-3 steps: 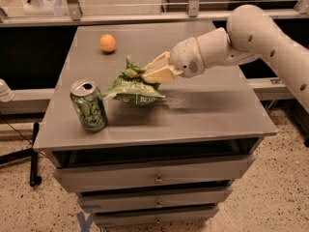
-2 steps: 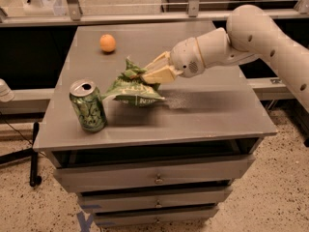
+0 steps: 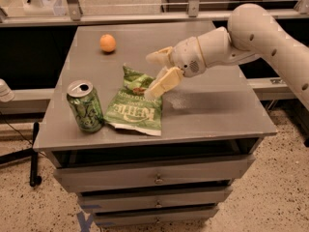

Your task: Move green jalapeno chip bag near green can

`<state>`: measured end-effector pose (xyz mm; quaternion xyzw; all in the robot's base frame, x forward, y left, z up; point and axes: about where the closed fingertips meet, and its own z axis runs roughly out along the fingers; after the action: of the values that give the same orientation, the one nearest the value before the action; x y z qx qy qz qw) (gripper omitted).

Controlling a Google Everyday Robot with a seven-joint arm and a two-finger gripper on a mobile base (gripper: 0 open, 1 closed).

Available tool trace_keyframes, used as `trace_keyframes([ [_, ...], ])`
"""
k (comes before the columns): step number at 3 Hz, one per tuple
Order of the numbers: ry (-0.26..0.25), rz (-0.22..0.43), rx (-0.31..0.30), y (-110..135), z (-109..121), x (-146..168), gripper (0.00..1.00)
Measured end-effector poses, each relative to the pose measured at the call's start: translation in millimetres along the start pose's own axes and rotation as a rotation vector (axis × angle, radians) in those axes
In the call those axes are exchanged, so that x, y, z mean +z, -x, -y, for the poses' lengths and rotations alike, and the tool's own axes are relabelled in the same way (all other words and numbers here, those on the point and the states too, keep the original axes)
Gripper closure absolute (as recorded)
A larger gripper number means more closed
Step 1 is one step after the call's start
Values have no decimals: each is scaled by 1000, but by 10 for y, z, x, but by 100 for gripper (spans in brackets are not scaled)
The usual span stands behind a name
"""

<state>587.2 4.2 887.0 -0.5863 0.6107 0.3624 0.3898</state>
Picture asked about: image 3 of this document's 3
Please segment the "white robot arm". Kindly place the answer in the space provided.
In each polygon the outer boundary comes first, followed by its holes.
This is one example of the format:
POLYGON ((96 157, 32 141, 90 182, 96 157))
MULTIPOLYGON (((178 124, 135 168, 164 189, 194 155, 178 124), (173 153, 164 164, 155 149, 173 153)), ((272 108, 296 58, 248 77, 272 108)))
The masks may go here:
POLYGON ((286 33, 265 9, 255 4, 236 7, 226 27, 149 54, 146 60, 160 65, 162 70, 144 97, 157 99, 183 78, 209 68, 249 63, 258 58, 264 59, 309 108, 309 47, 286 33))

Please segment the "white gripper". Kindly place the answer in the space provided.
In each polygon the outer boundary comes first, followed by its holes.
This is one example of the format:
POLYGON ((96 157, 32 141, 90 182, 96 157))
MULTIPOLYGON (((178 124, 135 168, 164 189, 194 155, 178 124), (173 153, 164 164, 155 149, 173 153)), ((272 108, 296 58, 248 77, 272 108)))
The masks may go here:
POLYGON ((168 46, 150 53, 146 56, 146 61, 164 67, 144 92, 144 97, 147 100, 160 98, 178 86, 183 77, 193 77, 206 70, 206 64, 196 37, 183 40, 174 47, 168 46))

